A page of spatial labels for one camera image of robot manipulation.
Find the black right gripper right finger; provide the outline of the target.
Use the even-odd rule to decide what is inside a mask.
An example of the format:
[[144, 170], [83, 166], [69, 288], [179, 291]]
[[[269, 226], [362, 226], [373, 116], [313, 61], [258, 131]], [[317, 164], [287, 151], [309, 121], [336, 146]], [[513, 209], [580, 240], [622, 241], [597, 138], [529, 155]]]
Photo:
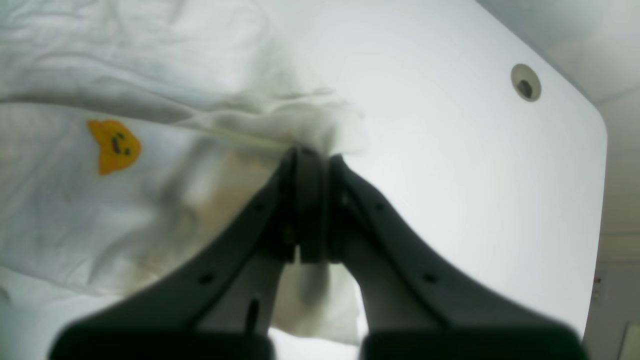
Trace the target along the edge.
[[585, 360], [568, 326], [507, 299], [430, 248], [340, 155], [328, 162], [327, 257], [359, 285], [361, 360]]

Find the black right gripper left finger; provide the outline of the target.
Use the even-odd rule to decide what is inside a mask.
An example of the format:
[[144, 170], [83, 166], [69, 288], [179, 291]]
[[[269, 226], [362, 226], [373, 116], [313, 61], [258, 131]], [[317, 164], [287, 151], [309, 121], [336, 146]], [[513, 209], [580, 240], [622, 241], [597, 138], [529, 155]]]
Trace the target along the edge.
[[68, 326], [51, 360], [272, 360], [286, 264], [326, 260], [323, 158], [286, 152], [215, 241], [167, 277]]

